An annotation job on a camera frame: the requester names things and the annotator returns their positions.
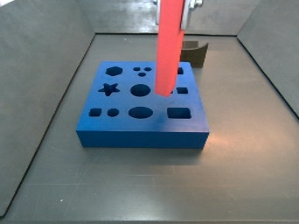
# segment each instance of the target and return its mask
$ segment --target small round hole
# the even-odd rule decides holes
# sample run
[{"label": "small round hole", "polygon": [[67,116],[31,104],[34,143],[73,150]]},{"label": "small round hole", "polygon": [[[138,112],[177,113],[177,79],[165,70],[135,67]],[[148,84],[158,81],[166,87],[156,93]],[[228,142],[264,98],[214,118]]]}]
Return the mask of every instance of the small round hole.
[{"label": "small round hole", "polygon": [[150,93],[150,88],[144,84],[137,84],[130,87],[130,94],[133,96],[146,96]]},{"label": "small round hole", "polygon": [[146,107],[135,107],[127,110],[127,114],[135,119],[145,119],[153,114],[153,111]]},{"label": "small round hole", "polygon": [[145,73],[138,73],[137,74],[139,77],[145,77]]},{"label": "small round hole", "polygon": [[106,115],[110,117],[117,116],[117,114],[118,114],[118,110],[115,108],[109,109],[106,112]]}]

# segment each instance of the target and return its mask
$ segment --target blue foam block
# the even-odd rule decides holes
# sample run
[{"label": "blue foam block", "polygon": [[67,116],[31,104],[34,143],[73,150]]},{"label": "blue foam block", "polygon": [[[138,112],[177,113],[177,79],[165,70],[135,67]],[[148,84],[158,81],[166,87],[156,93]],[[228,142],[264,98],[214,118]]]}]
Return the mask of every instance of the blue foam block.
[{"label": "blue foam block", "polygon": [[154,94],[154,63],[105,61],[77,124],[83,147],[201,149],[209,134],[189,63],[169,97]]}]

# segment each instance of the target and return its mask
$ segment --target square hole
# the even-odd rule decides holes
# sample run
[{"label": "square hole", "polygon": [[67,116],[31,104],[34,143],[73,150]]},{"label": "square hole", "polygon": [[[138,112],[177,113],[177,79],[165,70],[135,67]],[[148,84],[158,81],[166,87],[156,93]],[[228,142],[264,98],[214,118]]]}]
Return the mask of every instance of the square hole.
[{"label": "square hole", "polygon": [[99,116],[101,108],[91,108],[87,112],[87,116]]},{"label": "square hole", "polygon": [[168,118],[172,119],[190,119],[192,113],[188,108],[168,108],[166,109]]},{"label": "square hole", "polygon": [[186,87],[177,87],[176,88],[178,95],[186,95],[188,94],[188,88]]}]

